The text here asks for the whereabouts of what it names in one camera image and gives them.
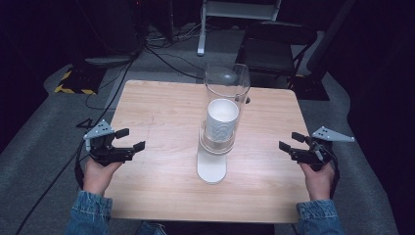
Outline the black yellow striped floor plate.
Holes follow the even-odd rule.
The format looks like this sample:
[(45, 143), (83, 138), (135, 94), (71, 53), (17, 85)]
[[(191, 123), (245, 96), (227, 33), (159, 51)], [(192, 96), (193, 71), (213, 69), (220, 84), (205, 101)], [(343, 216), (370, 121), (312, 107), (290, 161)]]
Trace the black yellow striped floor plate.
[(106, 69), (94, 67), (85, 70), (70, 67), (55, 88), (55, 93), (96, 95), (106, 72)]

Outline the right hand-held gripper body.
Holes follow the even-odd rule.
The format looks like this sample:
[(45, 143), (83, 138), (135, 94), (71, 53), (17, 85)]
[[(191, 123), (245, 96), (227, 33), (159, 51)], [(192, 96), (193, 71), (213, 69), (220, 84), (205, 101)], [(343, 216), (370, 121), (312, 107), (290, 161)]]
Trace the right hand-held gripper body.
[(333, 151), (334, 142), (354, 142), (355, 138), (321, 126), (310, 136), (305, 136), (307, 150), (291, 147), (289, 155), (293, 161), (310, 165), (314, 171), (319, 171), (323, 165), (337, 164), (337, 157)]

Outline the white paper cup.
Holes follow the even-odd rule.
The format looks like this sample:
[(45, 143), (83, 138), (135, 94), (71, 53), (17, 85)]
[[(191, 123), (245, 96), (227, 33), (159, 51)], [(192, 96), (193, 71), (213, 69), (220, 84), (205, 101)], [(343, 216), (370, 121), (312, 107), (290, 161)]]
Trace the white paper cup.
[(239, 116), (238, 106), (228, 99), (215, 99), (207, 106), (206, 135), (213, 142), (228, 141)]

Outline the white metal stand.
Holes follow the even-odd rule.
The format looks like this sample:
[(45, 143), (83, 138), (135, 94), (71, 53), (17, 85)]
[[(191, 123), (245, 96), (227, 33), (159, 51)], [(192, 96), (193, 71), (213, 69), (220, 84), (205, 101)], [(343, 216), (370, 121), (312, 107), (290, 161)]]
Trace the white metal stand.
[(205, 54), (208, 17), (222, 17), (248, 20), (276, 21), (282, 0), (272, 4), (222, 2), (219, 0), (203, 0), (201, 8), (201, 30), (197, 55)]

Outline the clear tube cup dispenser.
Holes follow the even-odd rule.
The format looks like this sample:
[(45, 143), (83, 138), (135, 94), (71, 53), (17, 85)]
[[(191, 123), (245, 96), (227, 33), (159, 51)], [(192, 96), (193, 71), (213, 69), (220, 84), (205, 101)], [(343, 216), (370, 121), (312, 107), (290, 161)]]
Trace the clear tube cup dispenser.
[[(208, 184), (220, 182), (227, 173), (227, 154), (232, 151), (238, 125), (251, 88), (249, 68), (243, 64), (207, 64), (204, 77), (205, 97), (199, 128), (197, 174)], [(206, 135), (208, 104), (215, 99), (228, 99), (239, 108), (232, 137), (225, 142), (213, 142)]]

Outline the black slanted stand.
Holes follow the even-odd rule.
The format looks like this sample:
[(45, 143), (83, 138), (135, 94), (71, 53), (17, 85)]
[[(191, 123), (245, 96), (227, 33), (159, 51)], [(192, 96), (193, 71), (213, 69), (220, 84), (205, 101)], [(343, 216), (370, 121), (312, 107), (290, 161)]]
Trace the black slanted stand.
[(299, 100), (329, 101), (330, 98), (323, 86), (322, 79), (328, 68), (335, 62), (332, 46), (336, 35), (342, 27), (347, 15), (356, 0), (346, 0), (328, 30), (325, 32), (318, 46), (308, 60), (306, 67), (310, 74), (306, 77), (296, 77), (292, 80), (292, 89)]

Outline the grey flat stand base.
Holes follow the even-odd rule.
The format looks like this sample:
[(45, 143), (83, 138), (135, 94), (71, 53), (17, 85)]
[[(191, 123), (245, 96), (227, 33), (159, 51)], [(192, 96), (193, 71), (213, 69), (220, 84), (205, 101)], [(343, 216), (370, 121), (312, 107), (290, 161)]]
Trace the grey flat stand base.
[(86, 58), (85, 62), (97, 66), (97, 67), (119, 67), (125, 64), (128, 64), (131, 61), (130, 56), (108, 56), (108, 57), (95, 57), (95, 58)]

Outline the person's right hand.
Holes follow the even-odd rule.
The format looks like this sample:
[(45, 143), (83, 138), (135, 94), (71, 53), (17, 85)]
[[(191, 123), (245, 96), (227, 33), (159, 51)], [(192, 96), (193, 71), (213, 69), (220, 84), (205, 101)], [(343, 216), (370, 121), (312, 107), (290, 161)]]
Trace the person's right hand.
[(335, 175), (332, 167), (329, 164), (325, 164), (319, 171), (314, 171), (310, 165), (300, 164), (300, 168), (304, 173), (305, 186), (310, 200), (329, 200)]

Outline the black folding chair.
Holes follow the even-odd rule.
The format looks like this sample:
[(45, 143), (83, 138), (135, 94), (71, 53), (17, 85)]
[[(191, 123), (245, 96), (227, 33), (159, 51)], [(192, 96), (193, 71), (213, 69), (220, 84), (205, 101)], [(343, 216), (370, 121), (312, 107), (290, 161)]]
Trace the black folding chair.
[(306, 24), (254, 23), (245, 30), (236, 63), (249, 68), (251, 87), (287, 87), (316, 39), (317, 31)]

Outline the person's left hand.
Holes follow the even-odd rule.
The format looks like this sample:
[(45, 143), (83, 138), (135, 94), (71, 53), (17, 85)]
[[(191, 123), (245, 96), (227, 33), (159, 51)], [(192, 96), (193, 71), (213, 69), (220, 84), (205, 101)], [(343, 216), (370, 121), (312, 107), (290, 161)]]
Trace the person's left hand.
[(104, 196), (109, 187), (114, 173), (121, 167), (121, 163), (111, 163), (102, 166), (93, 159), (89, 159), (85, 165), (83, 191)]

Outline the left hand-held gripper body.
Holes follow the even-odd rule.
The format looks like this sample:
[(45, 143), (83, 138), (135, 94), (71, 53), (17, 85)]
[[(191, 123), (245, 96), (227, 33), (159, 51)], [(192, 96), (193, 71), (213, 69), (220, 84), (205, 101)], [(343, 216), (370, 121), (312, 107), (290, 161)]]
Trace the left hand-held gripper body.
[(133, 147), (117, 148), (113, 145), (116, 139), (115, 131), (104, 119), (89, 130), (83, 139), (86, 151), (96, 163), (102, 166), (125, 163), (131, 161), (135, 155)]

